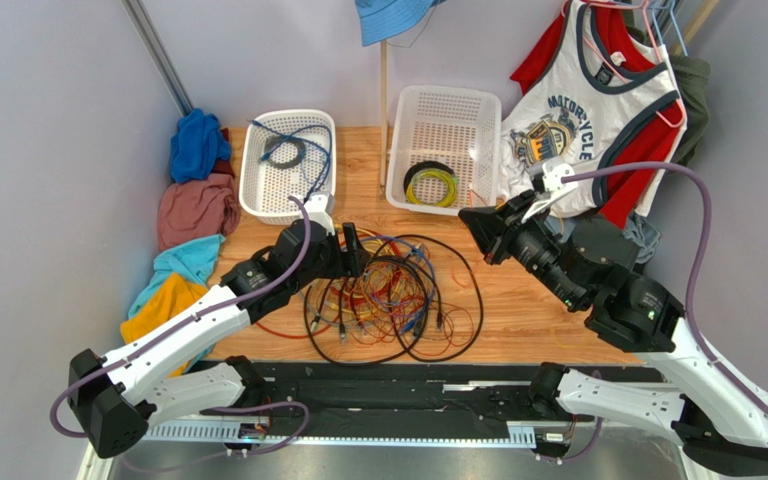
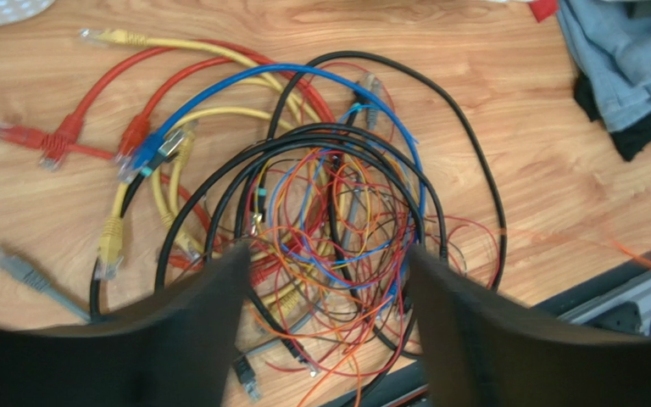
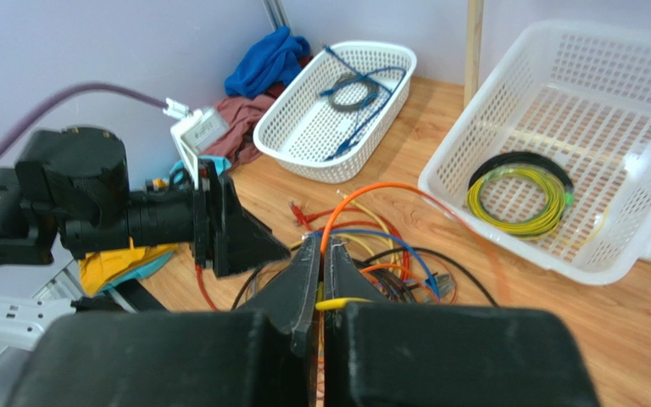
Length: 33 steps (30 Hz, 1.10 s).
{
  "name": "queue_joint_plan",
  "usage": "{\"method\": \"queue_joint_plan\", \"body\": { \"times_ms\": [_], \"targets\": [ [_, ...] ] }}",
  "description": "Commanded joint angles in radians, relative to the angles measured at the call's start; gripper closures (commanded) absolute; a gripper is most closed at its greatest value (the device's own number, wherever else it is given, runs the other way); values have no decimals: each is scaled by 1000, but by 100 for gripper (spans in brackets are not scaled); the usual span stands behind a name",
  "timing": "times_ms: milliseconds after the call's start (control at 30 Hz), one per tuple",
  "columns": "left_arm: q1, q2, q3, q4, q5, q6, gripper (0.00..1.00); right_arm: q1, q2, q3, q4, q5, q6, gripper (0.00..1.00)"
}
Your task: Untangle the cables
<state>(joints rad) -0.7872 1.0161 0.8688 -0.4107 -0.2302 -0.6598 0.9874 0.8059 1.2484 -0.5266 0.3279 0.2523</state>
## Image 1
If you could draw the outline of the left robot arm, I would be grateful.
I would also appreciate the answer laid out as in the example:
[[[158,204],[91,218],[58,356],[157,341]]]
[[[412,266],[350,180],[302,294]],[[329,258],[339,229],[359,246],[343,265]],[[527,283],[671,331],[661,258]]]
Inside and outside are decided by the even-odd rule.
[[[334,225],[330,195],[291,200],[299,218],[191,306],[122,347],[76,354],[68,386],[50,409],[54,429],[87,439],[102,459],[113,458],[151,428],[201,411],[226,410],[255,387],[256,375],[242,358],[196,373],[173,373],[207,347],[284,308],[311,283],[356,278],[371,259],[354,224]]]

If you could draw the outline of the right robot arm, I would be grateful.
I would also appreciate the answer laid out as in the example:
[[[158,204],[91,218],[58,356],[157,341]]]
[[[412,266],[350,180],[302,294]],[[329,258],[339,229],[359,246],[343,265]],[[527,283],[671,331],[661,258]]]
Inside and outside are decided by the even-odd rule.
[[[638,247],[601,215],[567,238],[553,233],[532,193],[458,216],[488,264],[514,259],[607,344],[635,355],[673,392],[615,384],[543,363],[529,388],[532,407],[552,418],[593,416],[637,427],[678,445],[699,465],[734,477],[768,476],[768,392],[698,339],[682,303],[637,273]]]

